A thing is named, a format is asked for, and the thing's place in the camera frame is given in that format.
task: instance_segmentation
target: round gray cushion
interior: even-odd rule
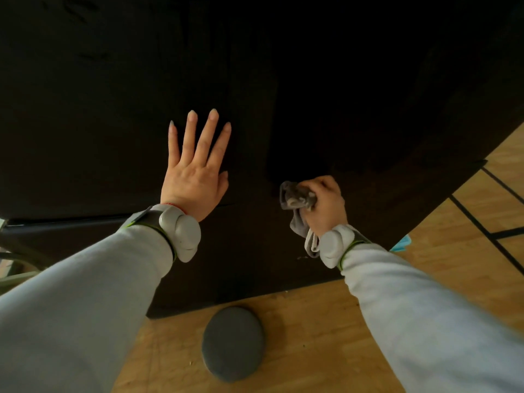
[[[234,382],[257,370],[264,354],[264,329],[249,310],[232,306],[209,321],[202,339],[207,369],[225,382]]]

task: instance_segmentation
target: floor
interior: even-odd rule
[[[524,332],[524,125],[429,215],[399,253],[436,280]],[[262,320],[263,363],[228,385],[200,356],[206,323],[220,305],[146,320],[114,393],[402,392],[343,281],[240,302]]]

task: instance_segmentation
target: wrist device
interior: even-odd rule
[[[186,215],[170,204],[157,204],[132,215],[123,227],[147,226],[157,231],[168,242],[173,261],[178,258],[189,262],[197,252],[200,243],[200,225],[195,218]]]
[[[320,237],[320,259],[333,269],[335,266],[342,270],[342,258],[357,244],[371,243],[351,225],[338,225]]]

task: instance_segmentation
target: red bracelet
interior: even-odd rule
[[[184,210],[180,205],[176,205],[176,204],[173,204],[173,203],[162,203],[162,204],[172,205],[173,207],[178,208],[180,211],[184,212],[187,215],[186,210]]]

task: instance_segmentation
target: long sleeve shirt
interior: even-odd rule
[[[131,226],[1,296],[1,390],[110,392],[171,264],[159,233]],[[376,244],[342,266],[408,392],[524,391],[524,341],[497,319]]]

